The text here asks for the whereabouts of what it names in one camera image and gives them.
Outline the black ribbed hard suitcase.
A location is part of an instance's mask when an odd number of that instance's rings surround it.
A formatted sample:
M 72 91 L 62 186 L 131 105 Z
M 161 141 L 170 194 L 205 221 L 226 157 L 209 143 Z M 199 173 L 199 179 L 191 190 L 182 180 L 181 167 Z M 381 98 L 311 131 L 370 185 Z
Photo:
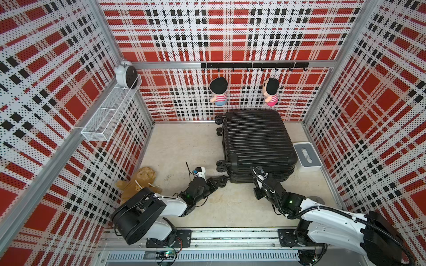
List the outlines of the black ribbed hard suitcase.
M 222 137 L 224 159 L 216 162 L 232 183 L 252 182 L 252 167 L 279 182 L 294 172 L 298 160 L 280 114 L 274 110 L 237 110 L 216 115 L 216 135 Z

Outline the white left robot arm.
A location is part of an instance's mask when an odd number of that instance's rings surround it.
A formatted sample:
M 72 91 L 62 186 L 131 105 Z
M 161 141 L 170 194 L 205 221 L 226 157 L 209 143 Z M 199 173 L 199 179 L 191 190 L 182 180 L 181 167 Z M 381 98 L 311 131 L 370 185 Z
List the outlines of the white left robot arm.
M 143 188 L 111 216 L 116 236 L 123 237 L 128 245 L 148 238 L 149 247 L 185 246 L 184 237 L 168 219 L 185 217 L 200 207 L 198 204 L 217 189 L 226 186 L 226 176 L 203 178 L 196 176 L 189 187 L 176 197 L 163 196 L 150 188 Z

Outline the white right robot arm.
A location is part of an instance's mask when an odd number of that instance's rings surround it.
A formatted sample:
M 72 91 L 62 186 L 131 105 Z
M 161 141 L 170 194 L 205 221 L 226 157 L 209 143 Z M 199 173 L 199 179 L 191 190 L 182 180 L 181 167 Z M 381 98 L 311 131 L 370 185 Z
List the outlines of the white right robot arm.
M 257 199 L 265 198 L 274 210 L 289 220 L 298 220 L 294 232 L 303 246 L 332 245 L 368 258 L 376 266 L 413 266 L 416 259 L 402 235 L 380 213 L 339 210 L 303 195 L 287 192 L 261 167 L 251 167 Z

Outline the white grey tissue box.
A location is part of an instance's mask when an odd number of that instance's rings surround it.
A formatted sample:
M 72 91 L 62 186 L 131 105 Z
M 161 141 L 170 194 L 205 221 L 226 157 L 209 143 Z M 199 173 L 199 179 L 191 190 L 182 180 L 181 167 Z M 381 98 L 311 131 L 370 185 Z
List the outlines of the white grey tissue box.
M 310 142 L 293 143 L 293 146 L 298 158 L 296 167 L 299 172 L 315 172 L 321 169 L 323 163 Z

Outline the brown teddy bear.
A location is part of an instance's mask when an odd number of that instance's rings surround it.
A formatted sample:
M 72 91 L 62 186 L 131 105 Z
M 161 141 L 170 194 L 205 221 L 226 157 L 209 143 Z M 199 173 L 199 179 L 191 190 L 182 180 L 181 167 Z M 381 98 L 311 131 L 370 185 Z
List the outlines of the brown teddy bear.
M 143 188 L 149 188 L 158 194 L 162 193 L 162 189 L 159 186 L 154 186 L 155 179 L 156 172 L 152 168 L 142 167 L 132 176 L 130 181 L 117 181 L 115 185 L 121 191 L 120 203 L 126 203 Z

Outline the green circuit board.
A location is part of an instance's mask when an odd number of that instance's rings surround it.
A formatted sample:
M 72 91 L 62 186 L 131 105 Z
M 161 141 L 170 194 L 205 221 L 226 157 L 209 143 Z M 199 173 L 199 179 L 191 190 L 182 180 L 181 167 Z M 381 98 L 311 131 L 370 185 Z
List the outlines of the green circuit board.
M 177 251 L 174 248 L 168 250 L 160 250 L 155 253 L 155 262 L 159 266 L 171 266 L 177 259 Z

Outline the doll with pink skirt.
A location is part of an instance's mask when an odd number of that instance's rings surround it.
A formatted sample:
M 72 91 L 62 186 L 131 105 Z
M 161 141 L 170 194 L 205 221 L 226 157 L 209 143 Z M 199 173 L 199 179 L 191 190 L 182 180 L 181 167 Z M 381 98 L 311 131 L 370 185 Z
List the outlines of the doll with pink skirt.
M 268 78 L 262 86 L 264 101 L 269 107 L 274 107 L 278 102 L 279 81 L 275 78 Z

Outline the doll with blue shorts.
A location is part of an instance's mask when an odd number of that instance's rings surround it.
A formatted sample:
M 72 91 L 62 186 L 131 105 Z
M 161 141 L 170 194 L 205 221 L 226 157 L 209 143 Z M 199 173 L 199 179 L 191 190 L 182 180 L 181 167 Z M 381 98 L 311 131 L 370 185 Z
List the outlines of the doll with blue shorts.
M 209 84 L 212 92 L 210 102 L 216 106 L 224 106 L 227 103 L 227 87 L 228 82 L 224 77 L 218 77 Z

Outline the white alarm clock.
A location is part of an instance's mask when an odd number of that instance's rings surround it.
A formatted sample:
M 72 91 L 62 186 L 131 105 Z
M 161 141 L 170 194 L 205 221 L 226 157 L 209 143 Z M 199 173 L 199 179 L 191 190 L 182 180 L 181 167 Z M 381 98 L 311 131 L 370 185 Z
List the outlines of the white alarm clock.
M 134 89 L 138 78 L 136 68 L 130 61 L 121 61 L 114 69 L 118 85 L 126 89 Z

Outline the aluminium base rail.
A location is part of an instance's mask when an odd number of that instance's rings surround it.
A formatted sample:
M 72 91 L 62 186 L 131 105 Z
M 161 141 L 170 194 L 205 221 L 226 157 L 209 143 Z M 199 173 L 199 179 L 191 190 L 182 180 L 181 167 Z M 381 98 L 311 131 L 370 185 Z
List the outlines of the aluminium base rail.
M 148 238 L 128 245 L 114 231 L 107 230 L 95 255 L 95 266 L 132 265 L 156 266 L 155 253 L 174 248 L 179 265 L 214 265 L 225 263 L 236 265 L 278 264 L 298 265 L 300 253 L 321 252 L 321 247 L 305 247 L 296 242 L 293 227 L 223 227 L 223 228 L 181 228 L 185 246 L 149 247 Z

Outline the black wall hook rail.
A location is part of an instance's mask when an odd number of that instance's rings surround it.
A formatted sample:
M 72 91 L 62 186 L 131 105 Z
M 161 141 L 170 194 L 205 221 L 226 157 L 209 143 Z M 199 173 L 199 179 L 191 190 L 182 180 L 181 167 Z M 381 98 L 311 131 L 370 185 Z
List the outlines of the black wall hook rail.
M 307 69 L 309 67 L 309 62 L 201 63 L 200 66 L 201 69 Z

